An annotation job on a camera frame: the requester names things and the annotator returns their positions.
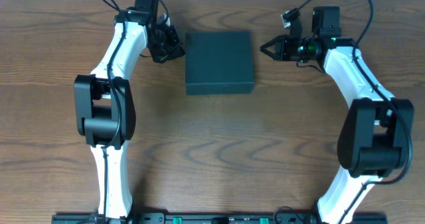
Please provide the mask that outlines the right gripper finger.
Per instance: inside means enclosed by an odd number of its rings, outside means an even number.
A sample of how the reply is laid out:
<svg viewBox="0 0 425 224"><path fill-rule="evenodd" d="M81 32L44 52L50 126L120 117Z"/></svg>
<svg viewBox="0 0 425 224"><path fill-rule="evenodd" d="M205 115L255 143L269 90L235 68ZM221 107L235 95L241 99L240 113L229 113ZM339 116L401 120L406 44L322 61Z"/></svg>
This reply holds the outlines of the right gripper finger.
<svg viewBox="0 0 425 224"><path fill-rule="evenodd" d="M276 54L272 51L269 51L267 48L261 48L260 51L265 55L269 56L272 60L276 59Z"/></svg>
<svg viewBox="0 0 425 224"><path fill-rule="evenodd" d="M276 39L275 38L273 38L272 40L270 40L270 41L268 41L268 42L266 42L266 43L264 43L263 45L261 45L260 46L260 49L262 50L262 49L267 49L267 48L269 48L269 47L271 47L271 46L274 46L276 44Z"/></svg>

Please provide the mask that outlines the dark green gift box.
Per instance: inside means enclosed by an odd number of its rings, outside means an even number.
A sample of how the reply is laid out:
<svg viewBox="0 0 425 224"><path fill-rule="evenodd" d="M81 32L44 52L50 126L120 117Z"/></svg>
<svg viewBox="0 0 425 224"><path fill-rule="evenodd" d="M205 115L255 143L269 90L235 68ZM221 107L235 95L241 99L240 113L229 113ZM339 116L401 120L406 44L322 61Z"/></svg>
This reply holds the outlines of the dark green gift box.
<svg viewBox="0 0 425 224"><path fill-rule="evenodd" d="M254 88L248 31L187 33L185 87L188 95L250 94Z"/></svg>

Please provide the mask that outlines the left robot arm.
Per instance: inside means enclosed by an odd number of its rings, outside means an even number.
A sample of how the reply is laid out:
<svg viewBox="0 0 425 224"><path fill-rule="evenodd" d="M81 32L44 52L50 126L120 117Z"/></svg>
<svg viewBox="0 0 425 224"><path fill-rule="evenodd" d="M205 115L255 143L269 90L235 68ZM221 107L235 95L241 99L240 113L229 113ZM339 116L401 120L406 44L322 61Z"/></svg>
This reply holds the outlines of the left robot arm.
<svg viewBox="0 0 425 224"><path fill-rule="evenodd" d="M117 11L113 38L96 68L74 81L77 130L95 158L100 188L97 214L88 222L133 223L127 156L136 113L130 79L145 49L156 63L185 51L169 13L157 14L162 0L135 0L126 9L114 0L102 1Z"/></svg>

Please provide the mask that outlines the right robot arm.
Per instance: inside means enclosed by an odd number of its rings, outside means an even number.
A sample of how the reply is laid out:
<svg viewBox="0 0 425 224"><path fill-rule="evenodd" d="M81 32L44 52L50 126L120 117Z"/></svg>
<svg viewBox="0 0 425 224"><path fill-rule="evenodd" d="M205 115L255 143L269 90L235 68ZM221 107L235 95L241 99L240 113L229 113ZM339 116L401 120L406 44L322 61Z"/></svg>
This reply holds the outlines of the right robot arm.
<svg viewBox="0 0 425 224"><path fill-rule="evenodd" d="M412 158L411 101L397 99L384 88L354 40L342 37L338 7L314 8L310 37L301 35L298 8L281 18L289 34L263 44L261 52L300 68L317 62L316 70L333 79L349 108L337 141L336 176L311 213L294 217L300 223L386 223L383 214L355 210L372 187L400 181L387 178L394 170L406 173Z"/></svg>

